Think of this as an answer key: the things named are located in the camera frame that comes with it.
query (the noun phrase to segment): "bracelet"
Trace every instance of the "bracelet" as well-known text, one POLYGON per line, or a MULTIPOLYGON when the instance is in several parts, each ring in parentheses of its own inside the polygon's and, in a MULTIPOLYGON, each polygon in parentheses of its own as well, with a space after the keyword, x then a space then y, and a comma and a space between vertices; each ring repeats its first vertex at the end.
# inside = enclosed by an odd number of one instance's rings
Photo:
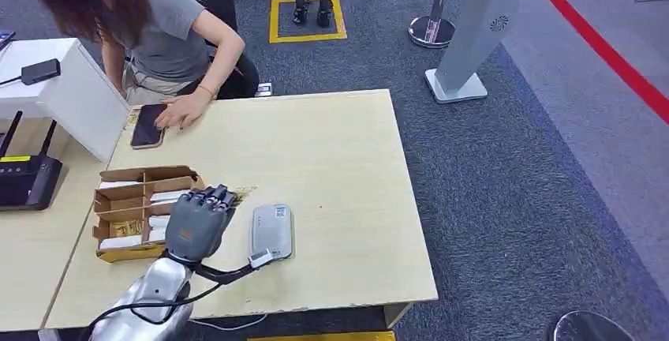
POLYGON ((211 95, 211 99, 214 99, 214 97, 216 96, 216 94, 214 92, 210 91, 208 88, 204 87, 202 84, 198 84, 197 87, 201 87, 204 91, 209 92, 209 94, 211 95))

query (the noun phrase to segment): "stanchion base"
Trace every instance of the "stanchion base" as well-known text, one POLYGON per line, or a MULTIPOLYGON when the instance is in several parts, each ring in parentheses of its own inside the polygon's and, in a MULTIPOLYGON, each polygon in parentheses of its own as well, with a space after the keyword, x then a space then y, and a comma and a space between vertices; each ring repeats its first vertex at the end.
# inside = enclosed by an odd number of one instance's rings
POLYGON ((589 311, 573 311, 560 317, 550 341, 634 341, 613 320, 589 311))
POLYGON ((480 99, 488 96, 488 90, 483 86, 479 76, 474 73, 469 78, 467 83, 457 91, 446 91, 441 87, 437 77, 435 76, 437 69, 430 69, 425 72, 425 79, 428 81, 432 93, 435 94, 437 103, 453 103, 461 102, 463 100, 480 99))
POLYGON ((445 19, 439 19, 434 24, 430 21, 430 16, 422 16, 413 19, 409 25, 411 40, 422 47, 431 49, 447 47, 453 34, 455 34, 455 25, 445 19))

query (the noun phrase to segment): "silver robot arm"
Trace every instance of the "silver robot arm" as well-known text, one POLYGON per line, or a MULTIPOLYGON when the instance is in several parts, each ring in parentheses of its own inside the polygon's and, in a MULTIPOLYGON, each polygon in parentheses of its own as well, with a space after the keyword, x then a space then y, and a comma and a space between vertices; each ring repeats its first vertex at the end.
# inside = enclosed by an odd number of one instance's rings
MULTIPOLYGON (((187 290, 191 276, 192 272, 183 264, 169 258, 160 258, 149 267, 144 276, 133 283, 112 308, 131 303, 177 300, 180 293, 187 290)), ((180 305, 174 311, 171 307, 124 309, 98 322, 90 340, 168 340, 183 329, 191 313, 192 303, 180 305), (161 324, 152 324, 145 319, 161 324)))
POLYGON ((223 231, 234 214, 237 196, 224 185, 181 195, 170 213, 166 252, 146 274, 84 331, 92 341, 163 341, 183 329, 192 313, 192 302, 222 285, 234 282, 272 262, 269 250, 249 257, 249 264, 221 272, 202 264, 220 246, 223 231), (190 293, 193 273, 217 285, 195 298, 190 293))

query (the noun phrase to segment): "silver power bank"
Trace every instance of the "silver power bank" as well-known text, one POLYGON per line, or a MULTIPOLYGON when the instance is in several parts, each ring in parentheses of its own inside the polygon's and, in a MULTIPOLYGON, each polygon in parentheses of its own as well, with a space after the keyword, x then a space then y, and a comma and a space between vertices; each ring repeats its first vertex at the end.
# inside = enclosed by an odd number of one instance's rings
POLYGON ((251 254, 266 249, 275 259, 293 254, 293 212, 287 205, 261 205, 253 210, 251 254))

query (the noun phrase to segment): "white cabinet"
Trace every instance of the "white cabinet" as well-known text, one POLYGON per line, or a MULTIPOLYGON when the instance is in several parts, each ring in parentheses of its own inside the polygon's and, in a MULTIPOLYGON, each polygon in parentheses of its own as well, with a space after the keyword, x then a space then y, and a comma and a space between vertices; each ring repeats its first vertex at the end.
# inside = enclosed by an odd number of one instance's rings
POLYGON ((53 118, 100 161, 108 161, 129 106, 78 39, 14 41, 0 51, 0 81, 21 68, 56 58, 61 75, 24 85, 0 86, 0 118, 53 118))

